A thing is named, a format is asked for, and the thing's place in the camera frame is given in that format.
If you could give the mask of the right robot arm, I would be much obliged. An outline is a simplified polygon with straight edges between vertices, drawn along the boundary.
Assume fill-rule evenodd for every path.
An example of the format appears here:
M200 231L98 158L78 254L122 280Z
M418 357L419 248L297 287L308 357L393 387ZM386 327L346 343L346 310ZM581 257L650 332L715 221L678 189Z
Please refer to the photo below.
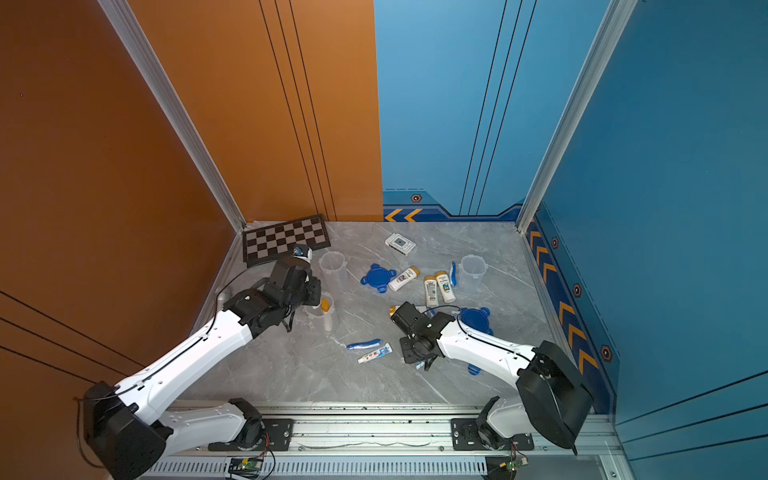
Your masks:
M537 433L574 454L577 438L594 405L594 394L570 357L555 343L538 346L509 342L470 327L442 307L419 310L405 302L390 310L402 331L400 347L407 364L429 369L438 359L479 368L517 392L486 402L470 430L488 450L507 449L513 439Z

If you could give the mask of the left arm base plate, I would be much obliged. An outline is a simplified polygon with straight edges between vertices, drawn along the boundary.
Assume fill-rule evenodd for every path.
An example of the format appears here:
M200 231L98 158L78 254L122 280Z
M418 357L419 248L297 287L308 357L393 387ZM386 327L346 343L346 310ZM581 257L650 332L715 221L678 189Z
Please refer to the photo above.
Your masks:
M210 443L207 449L214 452L284 452L289 450L293 429L293 419L248 420L234 440Z

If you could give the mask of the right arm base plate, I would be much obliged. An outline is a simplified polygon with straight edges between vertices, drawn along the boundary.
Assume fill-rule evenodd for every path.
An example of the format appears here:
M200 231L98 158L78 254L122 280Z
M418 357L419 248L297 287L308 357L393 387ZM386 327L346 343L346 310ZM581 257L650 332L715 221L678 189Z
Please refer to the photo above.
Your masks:
M453 418L450 420L453 449L456 451L512 450L533 451L535 448L530 434L518 434L503 438L486 423L475 418Z

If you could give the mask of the clear plastic cup front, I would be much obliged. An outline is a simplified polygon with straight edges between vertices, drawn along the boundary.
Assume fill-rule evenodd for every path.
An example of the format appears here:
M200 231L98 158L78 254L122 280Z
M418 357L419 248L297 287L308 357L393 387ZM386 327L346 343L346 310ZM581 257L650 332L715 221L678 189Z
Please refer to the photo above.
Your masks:
M328 312L323 312L320 307L320 303L323 298L328 299L331 303L331 307ZM336 330L339 320L335 310L335 301L330 294L323 292L320 297L320 302L315 306L305 306L304 311L308 315L309 319L318 328L321 328L325 333L330 334Z

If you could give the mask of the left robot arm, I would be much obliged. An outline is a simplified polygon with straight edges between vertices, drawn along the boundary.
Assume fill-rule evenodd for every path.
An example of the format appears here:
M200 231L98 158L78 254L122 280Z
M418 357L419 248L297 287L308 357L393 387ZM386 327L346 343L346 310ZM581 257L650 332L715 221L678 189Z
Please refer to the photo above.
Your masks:
M195 447L266 447L262 416L242 398L181 413L168 408L229 354L272 326L290 330L300 307L319 305L321 281L310 257L308 247L295 248L160 359L115 385L98 382L86 391L78 413L82 436L112 478L137 479L160 459Z

